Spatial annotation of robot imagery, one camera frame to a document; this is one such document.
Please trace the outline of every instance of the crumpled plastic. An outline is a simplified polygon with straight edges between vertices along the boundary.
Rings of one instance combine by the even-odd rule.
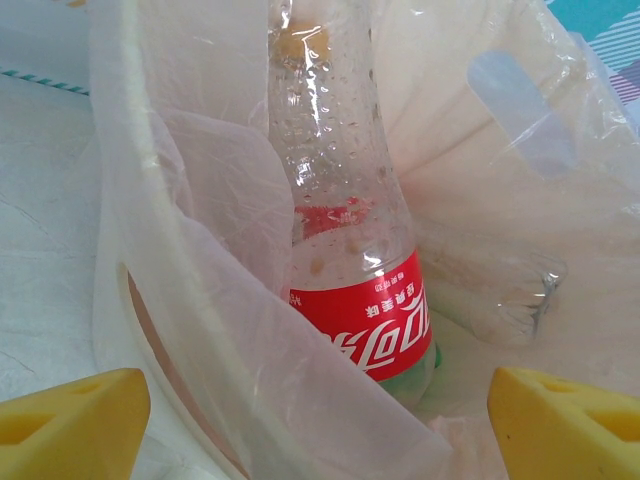
[[[251,478],[504,478],[484,407],[496,366],[640,393],[638,139],[542,1],[374,8],[417,231],[531,244],[568,266],[532,345],[434,315],[444,363],[414,417],[282,300],[293,210],[264,136],[265,2],[93,2],[103,208],[175,375]]]

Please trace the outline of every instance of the bottle label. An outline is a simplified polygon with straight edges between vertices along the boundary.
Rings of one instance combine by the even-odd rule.
[[[399,267],[359,285],[291,290],[289,303],[378,382],[411,368],[431,345],[417,252]]]

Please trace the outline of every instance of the yellow object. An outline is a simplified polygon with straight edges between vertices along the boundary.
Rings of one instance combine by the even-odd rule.
[[[307,57],[314,61],[329,59],[329,35],[327,29],[320,25],[292,22],[277,34],[272,49],[272,56],[279,62],[288,65],[304,63]]]
[[[511,480],[640,479],[640,399],[499,368],[488,407]]]
[[[0,479],[127,479],[149,413],[147,384],[136,369],[0,403]]]

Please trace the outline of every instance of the clear plastic bag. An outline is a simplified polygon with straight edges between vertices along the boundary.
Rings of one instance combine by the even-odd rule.
[[[423,220],[418,229],[429,307],[477,338],[520,346],[535,338],[567,276],[535,248]]]
[[[500,364],[640,393],[640,146],[596,68],[542,1],[374,8],[382,114],[416,226],[428,233],[419,239],[427,284],[438,280],[429,273],[442,240],[435,224],[459,265],[475,258],[490,274],[500,264],[485,260],[514,263],[500,268],[499,288],[512,274],[533,285],[525,297],[544,297],[534,311],[546,308],[545,275],[560,279],[563,263],[570,272],[526,348],[478,342],[434,315],[444,364],[420,418],[486,415]],[[282,300],[293,211],[264,137],[270,13],[277,8],[251,0],[92,5],[103,208],[173,373],[254,479],[501,478],[499,462],[479,465],[486,422],[426,428]],[[560,260],[527,267],[537,250]],[[495,340],[471,320],[495,320],[502,297],[476,282],[485,310],[460,310],[456,295],[474,288],[454,270],[445,282],[454,294],[434,292],[441,310]]]

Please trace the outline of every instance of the plastic bottle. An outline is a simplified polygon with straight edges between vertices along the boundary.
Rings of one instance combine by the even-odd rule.
[[[290,303],[405,406],[435,343],[373,71],[368,2],[270,30],[269,138],[296,205]]]

